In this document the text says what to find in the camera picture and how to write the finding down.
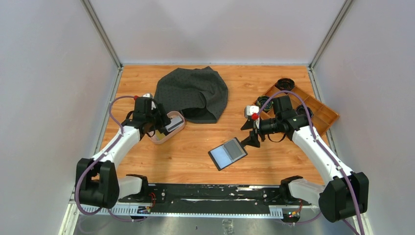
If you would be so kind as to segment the white black credit card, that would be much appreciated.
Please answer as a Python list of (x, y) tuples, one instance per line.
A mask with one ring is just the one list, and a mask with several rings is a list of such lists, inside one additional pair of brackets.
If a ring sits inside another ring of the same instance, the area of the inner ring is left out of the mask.
[(171, 123), (165, 127), (167, 132), (172, 132), (182, 126), (184, 120), (180, 116), (175, 116), (171, 119)]

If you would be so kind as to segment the pink oval tray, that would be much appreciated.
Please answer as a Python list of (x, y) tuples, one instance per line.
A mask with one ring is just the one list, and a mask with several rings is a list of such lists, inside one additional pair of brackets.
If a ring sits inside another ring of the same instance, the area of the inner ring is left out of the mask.
[(150, 140), (154, 144), (163, 144), (185, 127), (185, 118), (180, 112), (171, 111), (167, 114), (167, 116), (170, 118), (171, 123), (161, 130), (156, 130), (150, 133)]

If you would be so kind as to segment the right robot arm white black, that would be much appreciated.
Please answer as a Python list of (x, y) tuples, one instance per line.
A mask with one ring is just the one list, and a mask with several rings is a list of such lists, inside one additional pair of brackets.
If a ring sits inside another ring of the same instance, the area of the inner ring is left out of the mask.
[(272, 102), (274, 118), (262, 119), (258, 106), (245, 108), (247, 121), (242, 129), (249, 130), (250, 134), (242, 144), (259, 148), (266, 136), (282, 133), (306, 154), (324, 181), (324, 185), (319, 186), (300, 176), (283, 179), (279, 191), (281, 201), (290, 205), (300, 199), (315, 205), (330, 222), (365, 213), (368, 210), (368, 177), (354, 172), (329, 149), (318, 136), (309, 114), (298, 114), (289, 96), (273, 98)]

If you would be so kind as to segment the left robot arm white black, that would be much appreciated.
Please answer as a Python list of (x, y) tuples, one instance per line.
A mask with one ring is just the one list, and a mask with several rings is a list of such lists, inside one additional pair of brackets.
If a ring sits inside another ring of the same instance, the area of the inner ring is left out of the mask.
[(119, 179), (116, 169), (144, 135), (155, 133), (171, 121), (163, 105), (150, 93), (132, 99), (133, 110), (123, 122), (116, 121), (117, 134), (102, 150), (90, 158), (81, 158), (76, 165), (74, 199), (83, 214), (83, 205), (111, 209), (126, 196), (131, 195), (138, 202), (145, 202), (150, 196), (146, 177), (129, 174)]

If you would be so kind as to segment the black leather card holder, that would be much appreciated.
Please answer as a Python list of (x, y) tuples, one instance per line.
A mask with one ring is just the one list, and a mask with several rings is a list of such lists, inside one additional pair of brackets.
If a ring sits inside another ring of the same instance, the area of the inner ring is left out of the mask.
[(208, 155), (212, 159), (218, 171), (225, 169), (236, 161), (248, 155), (237, 138), (233, 138), (224, 144), (210, 150)]

